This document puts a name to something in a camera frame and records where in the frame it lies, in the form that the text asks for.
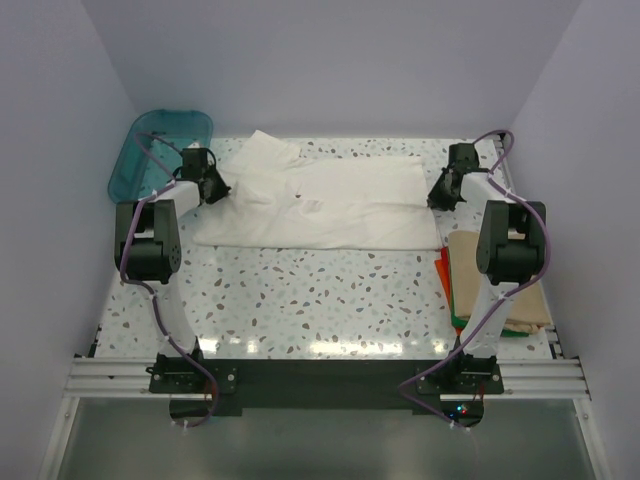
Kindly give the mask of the white printed t shirt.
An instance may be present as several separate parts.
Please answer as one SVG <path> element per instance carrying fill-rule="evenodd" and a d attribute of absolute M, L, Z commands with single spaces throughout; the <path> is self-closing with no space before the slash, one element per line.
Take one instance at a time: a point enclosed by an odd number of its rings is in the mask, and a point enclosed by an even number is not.
<path fill-rule="evenodd" d="M 305 158 L 255 131 L 218 169 L 229 195 L 198 213 L 201 246 L 438 250 L 416 157 Z"/>

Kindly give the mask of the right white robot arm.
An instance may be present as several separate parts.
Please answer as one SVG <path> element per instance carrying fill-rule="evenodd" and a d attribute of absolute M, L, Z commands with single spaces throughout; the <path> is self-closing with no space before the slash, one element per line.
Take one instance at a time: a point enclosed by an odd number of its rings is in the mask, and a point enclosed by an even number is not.
<path fill-rule="evenodd" d="M 480 166 L 473 144 L 452 144 L 448 163 L 427 197 L 429 207 L 443 212 L 472 201 L 484 208 L 475 254 L 479 293 L 454 349 L 431 369 L 446 368 L 448 386 L 459 393 L 469 392 L 481 374 L 491 373 L 516 296 L 536 283 L 550 262 L 546 205 L 513 194 L 494 180 L 494 173 Z"/>

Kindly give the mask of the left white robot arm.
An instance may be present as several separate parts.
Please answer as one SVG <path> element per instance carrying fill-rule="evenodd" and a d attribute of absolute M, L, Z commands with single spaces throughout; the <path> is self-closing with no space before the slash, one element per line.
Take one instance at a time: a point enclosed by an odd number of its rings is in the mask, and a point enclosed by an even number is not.
<path fill-rule="evenodd" d="M 231 187 L 218 172 L 209 148 L 188 147 L 180 156 L 180 169 L 164 187 L 116 205 L 114 261 L 123 283 L 149 295 L 159 362 L 176 359 L 173 382 L 185 392 L 196 392 L 206 383 L 207 368 L 201 363 L 202 352 L 177 282 L 182 264 L 179 220 L 203 204 L 224 199 Z"/>

